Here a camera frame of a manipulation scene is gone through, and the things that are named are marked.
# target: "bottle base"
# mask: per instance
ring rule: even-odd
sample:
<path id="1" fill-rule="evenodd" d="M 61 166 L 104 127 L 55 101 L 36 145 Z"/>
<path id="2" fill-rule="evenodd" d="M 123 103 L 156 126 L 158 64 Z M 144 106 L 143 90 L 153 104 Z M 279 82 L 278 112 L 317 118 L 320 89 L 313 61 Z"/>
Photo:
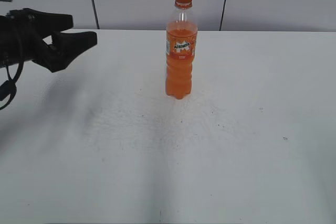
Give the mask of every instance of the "bottle base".
<path id="1" fill-rule="evenodd" d="M 168 83 L 166 83 L 166 94 L 172 97 L 175 97 L 178 100 L 183 99 L 186 95 L 191 93 L 191 85 L 190 87 L 179 87 L 179 89 L 172 88 Z"/>

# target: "plastic bottle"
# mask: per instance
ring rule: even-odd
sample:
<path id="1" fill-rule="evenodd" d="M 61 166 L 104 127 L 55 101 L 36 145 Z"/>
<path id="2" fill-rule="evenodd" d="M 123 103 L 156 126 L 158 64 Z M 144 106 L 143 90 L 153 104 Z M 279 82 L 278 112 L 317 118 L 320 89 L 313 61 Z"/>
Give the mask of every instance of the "plastic bottle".
<path id="1" fill-rule="evenodd" d="M 182 99 L 190 94 L 196 37 L 192 0 L 175 0 L 175 10 L 167 24 L 167 95 Z"/>

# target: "orange liquid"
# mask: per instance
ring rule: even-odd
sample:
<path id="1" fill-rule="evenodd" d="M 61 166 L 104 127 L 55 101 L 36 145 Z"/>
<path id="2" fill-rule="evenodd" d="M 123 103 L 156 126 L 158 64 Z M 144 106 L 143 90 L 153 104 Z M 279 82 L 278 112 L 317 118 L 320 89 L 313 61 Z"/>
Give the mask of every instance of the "orange liquid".
<path id="1" fill-rule="evenodd" d="M 190 22 L 172 22 L 167 26 L 167 32 L 175 37 L 190 37 L 197 33 L 197 26 Z M 193 60 L 178 60 L 167 57 L 167 78 L 166 93 L 177 99 L 182 99 L 191 92 L 191 78 L 193 70 Z"/>

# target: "black cable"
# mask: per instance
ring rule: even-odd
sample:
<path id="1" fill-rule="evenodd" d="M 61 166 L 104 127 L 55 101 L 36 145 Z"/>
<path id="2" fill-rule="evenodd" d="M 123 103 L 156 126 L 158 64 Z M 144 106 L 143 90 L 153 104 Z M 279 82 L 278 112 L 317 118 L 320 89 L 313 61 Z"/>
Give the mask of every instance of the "black cable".
<path id="1" fill-rule="evenodd" d="M 21 73 L 22 73 L 22 70 L 23 70 L 23 65 L 24 65 L 24 62 L 25 62 L 25 59 L 24 59 L 24 55 L 23 55 L 23 46 L 22 46 L 22 41 L 21 41 L 21 38 L 15 28 L 15 26 L 12 24 L 12 29 L 15 33 L 15 36 L 16 36 L 16 39 L 17 39 L 17 42 L 19 44 L 19 54 L 20 54 L 20 60 L 19 60 L 19 66 L 17 67 L 17 70 L 16 70 L 16 73 L 14 75 L 14 78 L 12 78 L 9 73 L 9 66 L 8 66 L 8 62 L 6 62 L 5 64 L 5 67 L 6 67 L 6 71 L 7 71 L 7 77 L 8 77 L 8 80 L 5 82 L 7 83 L 6 84 L 6 87 L 10 88 L 11 90 L 11 93 L 8 94 L 9 95 L 9 99 L 8 101 L 0 107 L 0 110 L 3 110 L 4 108 L 6 108 L 8 105 L 10 105 L 10 103 L 13 101 L 15 95 L 16 95 L 16 85 L 15 83 L 17 82 L 17 80 L 19 79 Z"/>

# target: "table surface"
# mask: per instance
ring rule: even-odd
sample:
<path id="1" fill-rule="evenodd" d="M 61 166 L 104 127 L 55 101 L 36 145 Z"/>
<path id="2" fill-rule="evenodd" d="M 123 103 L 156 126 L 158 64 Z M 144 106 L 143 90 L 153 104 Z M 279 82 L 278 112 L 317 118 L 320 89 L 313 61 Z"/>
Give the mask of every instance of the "table surface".
<path id="1" fill-rule="evenodd" d="M 336 223 L 336 33 L 200 31 L 175 100 L 164 31 L 96 32 L 0 112 L 1 223 Z"/>

